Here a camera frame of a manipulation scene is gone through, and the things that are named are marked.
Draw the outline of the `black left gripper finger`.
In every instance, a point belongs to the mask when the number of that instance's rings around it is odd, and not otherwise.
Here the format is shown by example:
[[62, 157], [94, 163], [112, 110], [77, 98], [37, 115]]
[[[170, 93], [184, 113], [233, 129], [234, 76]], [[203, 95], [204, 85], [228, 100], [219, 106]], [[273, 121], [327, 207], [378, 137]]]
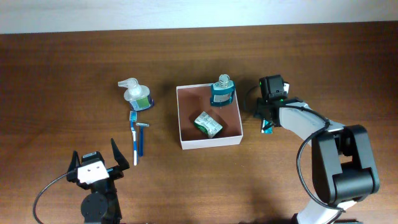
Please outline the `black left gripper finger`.
[[79, 167], [80, 167], [80, 159], [78, 157], [78, 153], [76, 151], [73, 151], [72, 159], [68, 167], [68, 173], [76, 172], [77, 168]]
[[118, 166], [121, 170], [126, 170], [130, 168], [130, 165], [127, 159], [123, 156], [121, 151], [118, 149], [116, 142], [113, 138], [111, 138], [111, 147], [113, 150], [114, 160], [118, 163]]

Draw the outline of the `teal Colgate toothpaste tube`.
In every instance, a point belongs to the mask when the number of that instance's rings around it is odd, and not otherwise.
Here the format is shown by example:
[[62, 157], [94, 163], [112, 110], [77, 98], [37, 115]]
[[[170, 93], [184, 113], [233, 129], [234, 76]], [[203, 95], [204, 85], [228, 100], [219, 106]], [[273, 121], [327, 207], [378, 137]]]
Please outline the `teal Colgate toothpaste tube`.
[[262, 134], [272, 134], [273, 127], [274, 127], [274, 123], [272, 121], [263, 119], [262, 124], [261, 124], [261, 133]]

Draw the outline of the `blue Listerine mouthwash bottle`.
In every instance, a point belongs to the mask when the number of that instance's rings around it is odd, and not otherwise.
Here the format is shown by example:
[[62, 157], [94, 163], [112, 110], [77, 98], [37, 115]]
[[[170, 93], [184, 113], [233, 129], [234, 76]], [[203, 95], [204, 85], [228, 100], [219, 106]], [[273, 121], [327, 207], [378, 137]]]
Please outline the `blue Listerine mouthwash bottle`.
[[235, 84], [227, 74], [222, 74], [216, 83], [211, 85], [210, 105], [222, 107], [233, 102]]

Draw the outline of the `white green soap packet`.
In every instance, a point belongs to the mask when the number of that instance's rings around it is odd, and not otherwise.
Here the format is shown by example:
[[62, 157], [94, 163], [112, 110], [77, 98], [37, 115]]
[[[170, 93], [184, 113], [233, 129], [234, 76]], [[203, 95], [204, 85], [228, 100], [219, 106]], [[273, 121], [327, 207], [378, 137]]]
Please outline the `white green soap packet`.
[[222, 125], [206, 112], [202, 112], [193, 123], [196, 128], [205, 133], [210, 139], [215, 137], [223, 129]]

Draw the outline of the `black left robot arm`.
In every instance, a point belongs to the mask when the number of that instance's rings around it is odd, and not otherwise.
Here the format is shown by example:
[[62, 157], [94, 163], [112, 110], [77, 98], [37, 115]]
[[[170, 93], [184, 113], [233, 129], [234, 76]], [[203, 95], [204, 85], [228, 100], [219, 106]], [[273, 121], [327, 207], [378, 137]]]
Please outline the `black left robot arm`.
[[81, 203], [81, 214], [85, 223], [119, 223], [122, 220], [115, 180], [124, 177], [129, 168], [127, 159], [111, 140], [116, 166], [107, 168], [103, 156], [95, 151], [82, 157], [76, 151], [67, 170], [67, 180], [84, 190], [90, 190]]

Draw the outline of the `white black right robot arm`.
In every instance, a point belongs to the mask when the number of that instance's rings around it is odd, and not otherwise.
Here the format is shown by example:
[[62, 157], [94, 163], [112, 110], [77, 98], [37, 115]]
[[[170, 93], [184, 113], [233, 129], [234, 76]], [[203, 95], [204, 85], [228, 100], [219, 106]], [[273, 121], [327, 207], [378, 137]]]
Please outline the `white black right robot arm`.
[[292, 223], [334, 223], [378, 192], [381, 183], [364, 126], [334, 122], [298, 99], [259, 98], [255, 114], [264, 117], [264, 130], [282, 127], [303, 139], [296, 170], [310, 201]]

